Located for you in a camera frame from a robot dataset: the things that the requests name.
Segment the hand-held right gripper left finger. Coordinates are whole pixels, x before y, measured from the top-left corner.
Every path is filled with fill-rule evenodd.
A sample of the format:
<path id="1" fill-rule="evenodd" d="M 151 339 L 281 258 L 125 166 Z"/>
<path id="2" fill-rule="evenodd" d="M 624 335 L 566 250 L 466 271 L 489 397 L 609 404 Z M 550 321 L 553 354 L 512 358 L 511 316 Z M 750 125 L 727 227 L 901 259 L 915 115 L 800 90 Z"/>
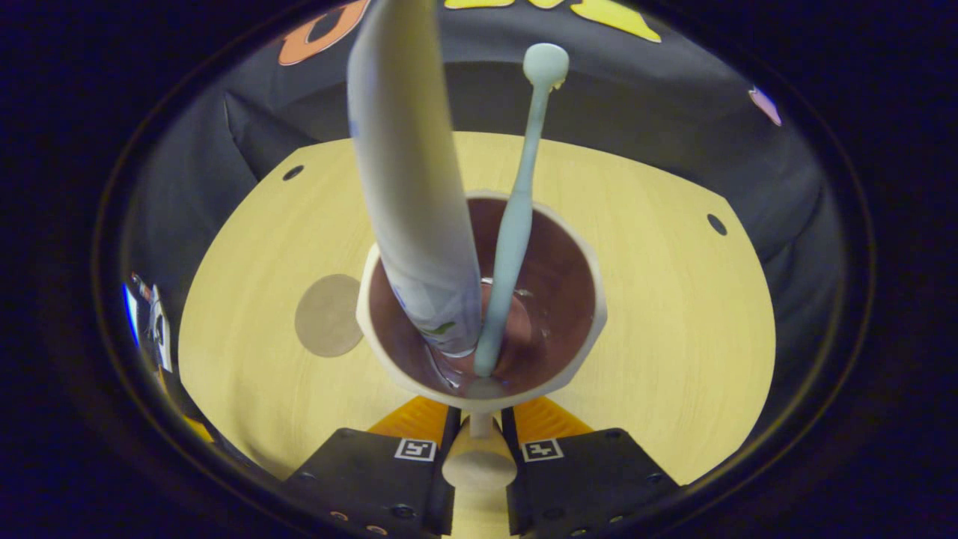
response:
<path id="1" fill-rule="evenodd" d="M 284 493 L 363 538 L 448 538 L 455 489 L 442 464 L 461 410 L 414 397 L 368 430 L 339 427 Z"/>

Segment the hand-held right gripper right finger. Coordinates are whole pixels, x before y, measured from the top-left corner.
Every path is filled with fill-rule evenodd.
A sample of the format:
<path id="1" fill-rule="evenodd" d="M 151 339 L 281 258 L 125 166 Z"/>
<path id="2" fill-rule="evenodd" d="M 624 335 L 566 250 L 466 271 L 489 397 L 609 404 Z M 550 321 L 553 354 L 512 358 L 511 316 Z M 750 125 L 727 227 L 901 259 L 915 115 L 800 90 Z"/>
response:
<path id="1" fill-rule="evenodd" d="M 518 407 L 501 413 L 517 475 L 506 488 L 514 538 L 640 538 L 680 485 L 620 427 L 520 441 Z"/>

